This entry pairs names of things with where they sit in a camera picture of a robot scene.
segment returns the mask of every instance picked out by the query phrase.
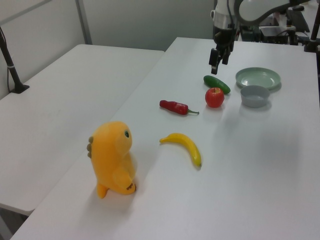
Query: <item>apple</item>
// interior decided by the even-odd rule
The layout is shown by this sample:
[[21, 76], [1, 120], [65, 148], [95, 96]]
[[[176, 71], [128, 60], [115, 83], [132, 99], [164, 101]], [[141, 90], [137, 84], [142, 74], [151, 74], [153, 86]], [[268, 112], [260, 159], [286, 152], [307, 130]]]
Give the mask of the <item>apple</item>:
[[205, 93], [206, 104], [210, 108], [218, 108], [225, 100], [225, 94], [219, 87], [210, 88]]

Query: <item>banana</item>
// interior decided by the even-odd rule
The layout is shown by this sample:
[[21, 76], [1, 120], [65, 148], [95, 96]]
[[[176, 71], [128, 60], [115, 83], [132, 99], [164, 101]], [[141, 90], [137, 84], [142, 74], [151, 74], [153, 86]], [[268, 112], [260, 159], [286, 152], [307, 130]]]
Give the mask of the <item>banana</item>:
[[188, 136], [182, 133], [171, 133], [169, 136], [161, 138], [160, 143], [177, 143], [185, 146], [191, 155], [193, 164], [199, 168], [202, 166], [200, 152]]

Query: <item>green plate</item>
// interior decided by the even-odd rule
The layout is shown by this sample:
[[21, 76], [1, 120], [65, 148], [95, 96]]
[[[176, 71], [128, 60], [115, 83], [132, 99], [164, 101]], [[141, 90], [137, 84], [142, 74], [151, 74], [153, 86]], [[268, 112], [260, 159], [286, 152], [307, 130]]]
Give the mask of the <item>green plate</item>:
[[257, 85], [269, 90], [276, 88], [281, 83], [281, 78], [278, 73], [262, 67], [242, 69], [237, 72], [235, 79], [242, 87]]

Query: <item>wall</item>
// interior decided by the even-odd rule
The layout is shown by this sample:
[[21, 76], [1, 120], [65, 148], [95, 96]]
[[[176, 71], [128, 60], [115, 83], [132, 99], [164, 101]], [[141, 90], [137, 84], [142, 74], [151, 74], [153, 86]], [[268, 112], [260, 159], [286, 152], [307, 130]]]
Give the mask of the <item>wall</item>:
[[165, 51], [176, 37], [212, 39], [214, 0], [82, 0], [92, 43]]
[[[74, 0], [49, 1], [1, 28], [23, 83], [74, 46], [85, 43]], [[7, 64], [0, 53], [0, 99], [7, 94]]]

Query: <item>yellow plush toy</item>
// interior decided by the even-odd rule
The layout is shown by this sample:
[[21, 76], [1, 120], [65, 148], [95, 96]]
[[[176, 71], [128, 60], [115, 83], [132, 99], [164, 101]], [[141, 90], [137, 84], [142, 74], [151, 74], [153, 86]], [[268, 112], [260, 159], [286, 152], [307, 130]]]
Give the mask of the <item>yellow plush toy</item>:
[[121, 121], [104, 123], [89, 138], [88, 157], [97, 180], [96, 193], [101, 199], [108, 189], [125, 195], [136, 191], [133, 183], [136, 170], [129, 153], [131, 145], [131, 132]]

